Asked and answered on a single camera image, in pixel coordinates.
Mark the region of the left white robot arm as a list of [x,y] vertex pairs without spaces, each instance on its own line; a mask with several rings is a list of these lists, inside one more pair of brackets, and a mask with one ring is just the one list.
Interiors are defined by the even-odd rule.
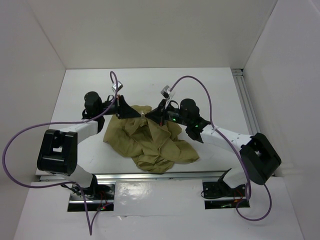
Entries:
[[118,119],[133,119],[141,114],[129,106],[122,95],[110,95],[102,101],[95,91],[84,96],[82,122],[60,130],[48,129],[43,136],[37,168],[63,179],[74,182],[71,188],[75,194],[92,200],[97,195],[111,198],[115,188],[112,185],[98,183],[96,175],[78,165],[78,144],[101,132],[105,124],[105,115],[114,115]]

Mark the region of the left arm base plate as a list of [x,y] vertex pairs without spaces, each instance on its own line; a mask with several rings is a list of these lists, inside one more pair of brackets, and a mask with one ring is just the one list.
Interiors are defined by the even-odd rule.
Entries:
[[67,207],[68,212],[84,212],[84,199],[86,200],[87,210],[89,212],[95,212],[98,209],[102,212],[112,212],[114,210],[116,190],[114,182],[99,184],[97,193],[93,195],[86,193],[85,198],[83,198],[80,189],[76,185],[73,184],[68,188],[71,189]]

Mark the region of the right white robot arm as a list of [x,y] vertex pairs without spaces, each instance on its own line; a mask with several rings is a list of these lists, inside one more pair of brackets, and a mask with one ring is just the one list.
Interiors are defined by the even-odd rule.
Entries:
[[238,186],[248,181],[264,185],[282,163],[264,134],[247,135],[213,127],[201,117],[200,109],[190,98],[182,100],[178,108],[162,100],[145,116],[160,126],[168,122],[183,125],[192,140],[214,145],[240,157],[241,167],[227,170],[221,176],[218,190],[223,196],[230,196]]

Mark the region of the olive tan jacket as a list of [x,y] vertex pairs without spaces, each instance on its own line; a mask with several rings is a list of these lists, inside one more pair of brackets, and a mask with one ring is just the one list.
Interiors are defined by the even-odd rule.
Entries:
[[177,123],[159,126],[144,116],[119,119],[114,115],[103,141],[142,171],[161,174],[175,164],[191,164],[200,158],[191,144],[178,138],[181,132]]

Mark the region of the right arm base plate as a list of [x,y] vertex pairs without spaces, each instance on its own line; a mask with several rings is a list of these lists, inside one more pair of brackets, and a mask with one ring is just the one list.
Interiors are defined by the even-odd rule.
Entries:
[[245,199],[245,185],[230,188],[222,181],[205,181],[202,183],[200,196],[204,199],[206,210],[249,208],[250,203]]

